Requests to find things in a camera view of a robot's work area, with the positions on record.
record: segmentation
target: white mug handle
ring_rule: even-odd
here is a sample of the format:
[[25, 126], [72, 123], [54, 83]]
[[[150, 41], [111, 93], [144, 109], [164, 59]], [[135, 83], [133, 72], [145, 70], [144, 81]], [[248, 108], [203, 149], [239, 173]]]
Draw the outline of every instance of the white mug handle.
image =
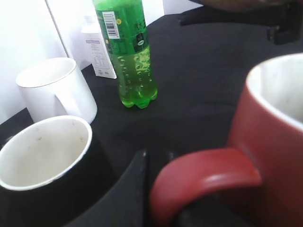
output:
[[63, 106], [63, 108], [65, 109], [68, 115], [77, 116], [77, 117], [82, 116], [76, 101], [71, 95], [65, 92], [56, 92], [55, 96], [60, 101], [61, 105]]

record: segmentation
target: red cup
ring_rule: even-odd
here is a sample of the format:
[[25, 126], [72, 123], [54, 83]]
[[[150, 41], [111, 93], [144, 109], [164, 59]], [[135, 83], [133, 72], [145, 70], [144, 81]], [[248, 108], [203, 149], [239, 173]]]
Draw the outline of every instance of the red cup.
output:
[[150, 194], [156, 223], [169, 225], [190, 202], [220, 192], [258, 226], [302, 227], [302, 122], [303, 54], [256, 66], [246, 80], [227, 148], [182, 156], [160, 172]]

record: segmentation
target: plastic bottle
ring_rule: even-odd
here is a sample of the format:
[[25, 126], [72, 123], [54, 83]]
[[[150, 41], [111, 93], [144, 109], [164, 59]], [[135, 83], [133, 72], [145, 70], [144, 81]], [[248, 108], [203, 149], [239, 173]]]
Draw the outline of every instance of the plastic bottle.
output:
[[93, 0], [126, 107], [143, 109], [158, 90], [141, 0]]
[[85, 16], [86, 25], [81, 31], [87, 53], [97, 77], [116, 79], [117, 76], [107, 53], [96, 14], [93, 13]]

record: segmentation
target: white wall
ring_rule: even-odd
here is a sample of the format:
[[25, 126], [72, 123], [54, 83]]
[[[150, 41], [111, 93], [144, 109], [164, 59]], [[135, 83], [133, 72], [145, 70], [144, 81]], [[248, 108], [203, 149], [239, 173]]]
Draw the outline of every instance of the white wall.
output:
[[[92, 0], [47, 0], [70, 57], [81, 69], [90, 65], [81, 29], [85, 14], [94, 11]], [[146, 23], [164, 15], [162, 0], [143, 0]]]
[[163, 6], [165, 15], [183, 13], [184, 11], [201, 7], [200, 4], [189, 0], [163, 0]]
[[66, 56], [43, 0], [0, 0], [0, 124], [25, 108], [16, 76], [47, 58]]

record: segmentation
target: bottle label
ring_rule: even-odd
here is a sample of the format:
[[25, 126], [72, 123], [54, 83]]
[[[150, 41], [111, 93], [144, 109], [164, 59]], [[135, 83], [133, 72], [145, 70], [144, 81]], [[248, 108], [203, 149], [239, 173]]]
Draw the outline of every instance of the bottle label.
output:
[[102, 12], [104, 24], [109, 39], [120, 39], [118, 24], [116, 22], [115, 12]]
[[97, 16], [110, 54], [136, 54], [149, 45], [141, 2], [112, 11], [97, 10]]

